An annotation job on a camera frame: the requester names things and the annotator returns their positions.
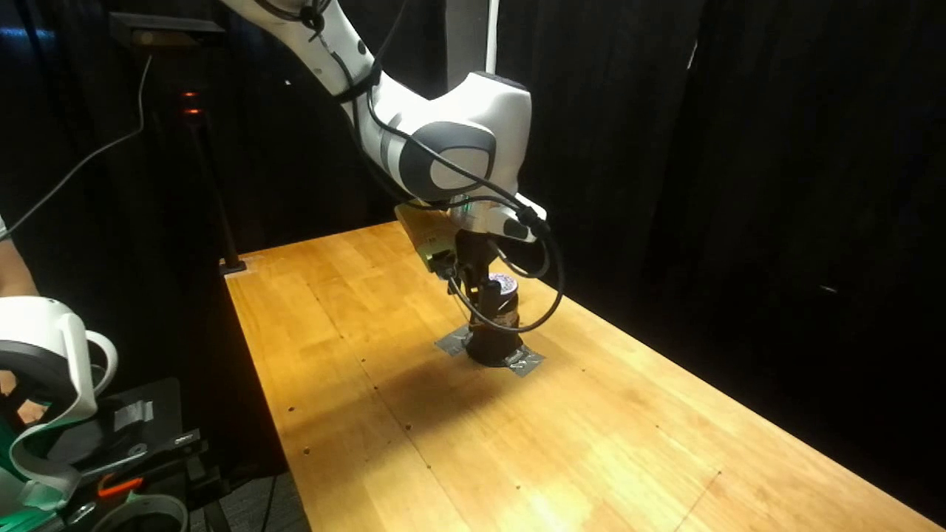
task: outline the wooden tabletop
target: wooden tabletop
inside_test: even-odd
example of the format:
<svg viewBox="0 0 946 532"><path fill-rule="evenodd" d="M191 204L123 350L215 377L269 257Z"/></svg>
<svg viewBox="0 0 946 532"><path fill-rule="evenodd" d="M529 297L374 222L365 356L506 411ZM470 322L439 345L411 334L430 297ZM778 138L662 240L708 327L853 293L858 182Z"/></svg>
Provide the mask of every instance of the wooden tabletop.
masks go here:
<svg viewBox="0 0 946 532"><path fill-rule="evenodd" d="M398 223L241 257L226 290L318 532L940 529L584 308L518 376L445 355L467 312ZM550 290L521 287L538 315Z"/></svg>

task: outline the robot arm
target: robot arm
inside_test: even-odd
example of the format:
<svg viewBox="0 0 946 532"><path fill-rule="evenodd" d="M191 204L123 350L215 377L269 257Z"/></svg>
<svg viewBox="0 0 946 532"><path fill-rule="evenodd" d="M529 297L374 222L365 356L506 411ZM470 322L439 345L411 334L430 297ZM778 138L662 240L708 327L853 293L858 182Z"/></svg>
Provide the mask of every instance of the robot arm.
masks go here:
<svg viewBox="0 0 946 532"><path fill-rule="evenodd" d="M529 145L525 89L470 74L426 101L388 76L336 0L223 0L237 14L283 40L343 107L361 149L411 198L451 213L461 229L532 241L518 194Z"/></svg>
<svg viewBox="0 0 946 532"><path fill-rule="evenodd" d="M336 0L222 3L283 40L343 107L358 147L416 204L438 210L402 204L396 213L429 268L467 303L467 355L491 367L521 355L518 334L538 327L560 300L560 259L544 210L518 192L529 90L491 74L467 74L451 90L426 101L377 67ZM500 240L538 241L544 268L559 268L559 293L532 324L518 322L515 280L491 275L491 259L506 259Z"/></svg>

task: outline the dark curtain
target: dark curtain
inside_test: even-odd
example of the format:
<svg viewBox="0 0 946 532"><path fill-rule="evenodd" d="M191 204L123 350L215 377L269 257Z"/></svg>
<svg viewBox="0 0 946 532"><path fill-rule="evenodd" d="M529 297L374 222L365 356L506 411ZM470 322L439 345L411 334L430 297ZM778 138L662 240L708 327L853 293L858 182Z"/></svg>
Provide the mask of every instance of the dark curtain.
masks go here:
<svg viewBox="0 0 946 532"><path fill-rule="evenodd" d="M940 516L943 118L943 3L708 3L625 284L652 345Z"/></svg>
<svg viewBox="0 0 946 532"><path fill-rule="evenodd" d="M15 6L46 31L0 31L6 217L132 123L141 71L105 37L113 3ZM30 27L15 6L2 27ZM241 464L269 448L234 447L266 408L219 280L210 182L238 250L390 217L390 198L269 34L210 0L117 6L213 18L226 37L154 55L145 136L19 241L42 287L123 345L126 383L182 376L189 411ZM368 46L398 9L343 6ZM429 98L439 9L413 3L383 55ZM535 101L521 186L550 210L568 294L937 520L943 37L934 0L506 0L500 19L500 74ZM206 104L215 181L182 89Z"/></svg>

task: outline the cable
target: cable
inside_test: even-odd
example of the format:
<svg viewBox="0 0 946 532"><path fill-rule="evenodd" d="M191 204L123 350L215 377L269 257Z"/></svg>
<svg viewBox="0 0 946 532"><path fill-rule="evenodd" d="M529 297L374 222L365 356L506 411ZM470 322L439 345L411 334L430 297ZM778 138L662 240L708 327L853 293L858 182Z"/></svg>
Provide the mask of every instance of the cable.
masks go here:
<svg viewBox="0 0 946 532"><path fill-rule="evenodd" d="M346 62L343 62L336 52L331 52L331 58L340 65L340 71L346 74L346 80L348 80L348 86L352 86L355 76L352 76L352 71L346 67ZM500 324L500 322L488 318L488 315L464 294L464 290L461 290L461 284L458 284L458 275L450 275L450 290L458 294L458 300L461 300L475 318L488 322L488 324L495 327L495 331L524 334L524 331L541 327L541 324L559 311L560 294L563 294L563 262L560 262L560 250L559 250L559 244L556 244L547 222L544 222L532 206L525 206L521 198L515 198L512 192L506 192L503 186L495 186L495 182L491 182L488 176L479 176L479 175L473 175L473 172L450 163L445 155L439 155L439 154L438 154L433 147L429 147L426 142L408 136L404 129L390 127L388 120L382 120L377 111L374 111L374 101L371 101L374 90L371 90L371 89L368 89L368 95L362 98L362 107L365 107L365 114L374 120L374 127L388 129L390 136L402 138L404 145L416 145L422 154L429 154L430 158L438 158L438 163L445 166L450 172L454 172L454 175L473 181L475 186L485 186L485 189L494 192L494 194L464 194L464 198L445 201L445 204L416 204L419 210L450 210L450 206L461 206L461 204L473 204L473 201L503 204L503 206L515 210L515 213L521 216L521 222L535 232L535 240L541 241L541 250L544 250L544 262L541 262L538 272L521 268L518 262L512 262L512 259L506 257L506 250L503 250L500 244L494 244L495 257L500 257L515 275L521 275L521 277L541 277L541 275L547 275L550 268L556 268L556 297L553 297L553 303L550 303L535 322L518 324L518 327L507 327L507 324ZM352 123L352 127L355 127L355 129L352 129L352 133L355 133L355 142L358 142L358 147L365 154L362 136L361 136L361 98L352 101L352 120L355 120L355 123Z"/></svg>
<svg viewBox="0 0 946 532"><path fill-rule="evenodd" d="M64 172L64 176L61 176L49 192L45 192L17 222L11 222L11 223L6 226L6 232L0 232L0 240L8 240L19 223L25 223L25 222L30 222L49 198L56 198L59 189L67 186L67 182L80 175L80 169L85 169L93 155L99 155L99 154L105 154L105 149L113 149L113 147L136 138L136 136L145 129L145 80L147 80L147 71L150 71L150 52L147 52L145 67L141 67L141 76L139 76L139 90L136 90L139 120L136 120L136 127L126 129L126 133L121 133L121 136L116 136L116 138L110 138L105 145L89 149L80 163L74 163L74 166Z"/></svg>

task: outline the black cable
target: black cable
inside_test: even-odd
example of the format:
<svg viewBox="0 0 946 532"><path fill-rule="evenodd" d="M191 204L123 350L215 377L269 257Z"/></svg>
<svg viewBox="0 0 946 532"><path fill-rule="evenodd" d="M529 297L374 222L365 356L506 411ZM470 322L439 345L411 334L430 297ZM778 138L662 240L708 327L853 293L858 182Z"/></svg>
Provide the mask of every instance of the black cable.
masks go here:
<svg viewBox="0 0 946 532"><path fill-rule="evenodd" d="M390 37L392 37L392 31L396 31L396 27L398 27L408 3L411 3L411 0L402 0L398 14L396 14L396 22L392 22L392 30L383 34L383 43L382 43L374 62L383 55L383 49L388 49L388 43L390 43ZM348 86L355 86L355 76L352 76L352 71L346 67L346 62L343 62L336 52L331 52L331 58L340 65L340 71L346 74ZM488 176L479 176L479 175L473 175L473 172L450 163L450 158L439 155L433 147L429 147L429 145L422 145L419 138L413 138L413 136L390 127L388 120L382 120L377 111L374 111L371 95L374 95L374 90L368 90L368 98L362 101L362 107L365 107L368 118L374 120L374 127L388 129L390 136L402 138L404 145L416 145L422 154L429 154L430 158L438 158L438 163L445 166L450 172L454 172L454 175L461 175L461 176L467 176L467 181L473 181L473 182L479 182L479 186L485 186L485 189L494 192L494 194L464 194L464 198L445 201L445 204L422 204L422 210L450 210L450 206L461 206L461 204L473 204L473 201L503 204L503 206L515 210L518 217L535 232L535 240L541 241L541 250L544 250L544 262L541 262L538 272L521 268L518 262L512 262L512 259L506 257L503 248L494 244L495 257L500 257L515 275L521 275L521 277L541 277L541 275L547 275L550 268L556 268L556 297L553 297L553 303L550 303L535 322L518 324L518 327L507 327L507 324L500 324L500 322L488 318L488 315L464 294L464 290L458 287L458 275L450 275L451 293L461 297L461 303L464 303L475 318L488 322L488 324L495 327L495 331L524 334L524 331L541 327L541 324L559 311L560 294L563 294L563 262L560 262L560 250L559 250L559 244L556 244L547 222L544 222L532 206L525 206L521 198L515 198L512 192L506 192L503 186L495 186L495 182L491 182ZM358 101L361 101L361 98L352 101L352 133L355 133L358 147L365 154L362 138L361 138L361 107L358 107Z"/></svg>
<svg viewBox="0 0 946 532"><path fill-rule="evenodd" d="M126 129L126 133L121 133L121 136L116 136L116 138L110 138L110 142L102 142L99 147L89 149L80 163L74 163L74 166L64 172L64 176L61 176L49 192L45 192L17 222L11 222L11 223L6 226L6 232L0 232L0 240L8 240L19 223L25 223L25 222L30 222L49 198L56 198L59 189L67 186L67 182L80 175L80 169L85 169L93 155L99 155L99 154L105 154L105 149L113 149L113 147L136 138L136 136L145 129L145 80L147 80L147 71L150 71L150 55L145 58L145 67L141 67L141 76L139 76L139 90L136 90L139 120L136 120L136 127Z"/></svg>
<svg viewBox="0 0 946 532"><path fill-rule="evenodd" d="M256 6L266 9L266 11L275 14L275 18L302 19L297 11L281 9L281 6L275 6L275 3L269 3L269 0L260 0Z"/></svg>
<svg viewBox="0 0 946 532"><path fill-rule="evenodd" d="M352 71L346 67L346 62L331 52L331 58L336 62L336 67L346 74L346 83L355 86L355 76ZM358 155L361 163L365 163L365 175L398 204L408 198L404 189L392 186L390 181L382 181L382 169L365 155L362 149L362 142L361 142L361 110L358 110L358 101L352 101L352 136L355 136L355 147L358 147Z"/></svg>

